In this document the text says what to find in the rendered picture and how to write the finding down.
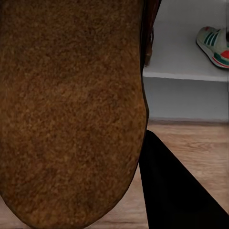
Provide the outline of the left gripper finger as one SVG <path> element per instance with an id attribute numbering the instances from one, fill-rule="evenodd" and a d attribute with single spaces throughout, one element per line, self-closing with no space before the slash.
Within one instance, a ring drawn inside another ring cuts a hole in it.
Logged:
<path id="1" fill-rule="evenodd" d="M 229 229 L 229 215 L 152 131 L 139 159 L 149 229 Z"/>

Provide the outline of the gym shoe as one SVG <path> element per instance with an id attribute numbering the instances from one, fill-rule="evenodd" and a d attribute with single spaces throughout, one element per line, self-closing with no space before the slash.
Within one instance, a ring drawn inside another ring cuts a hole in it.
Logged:
<path id="1" fill-rule="evenodd" d="M 206 26 L 199 31 L 196 42 L 215 66 L 229 69 L 229 27 Z"/>

